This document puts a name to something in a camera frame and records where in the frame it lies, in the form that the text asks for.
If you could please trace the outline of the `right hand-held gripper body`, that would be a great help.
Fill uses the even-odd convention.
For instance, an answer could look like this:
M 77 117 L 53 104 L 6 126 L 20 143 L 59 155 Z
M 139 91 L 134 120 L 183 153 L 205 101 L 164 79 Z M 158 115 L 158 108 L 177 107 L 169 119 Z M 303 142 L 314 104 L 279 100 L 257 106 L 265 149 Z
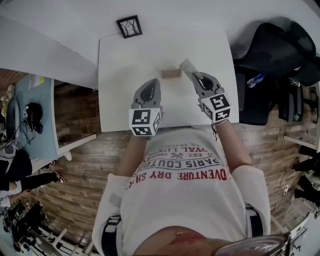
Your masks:
M 213 124 L 221 124 L 230 117 L 229 96 L 214 76 L 204 72 L 199 74 L 202 78 L 199 78 L 196 73 L 191 75 L 194 89 L 198 95 L 199 107 Z

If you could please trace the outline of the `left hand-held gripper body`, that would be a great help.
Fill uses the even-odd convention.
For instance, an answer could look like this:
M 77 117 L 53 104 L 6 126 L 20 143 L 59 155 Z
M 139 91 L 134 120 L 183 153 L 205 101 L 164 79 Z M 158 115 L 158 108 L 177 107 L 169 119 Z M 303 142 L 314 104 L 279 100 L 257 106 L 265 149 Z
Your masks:
M 163 120 L 161 84 L 156 78 L 145 82 L 134 94 L 128 124 L 135 137 L 153 137 Z

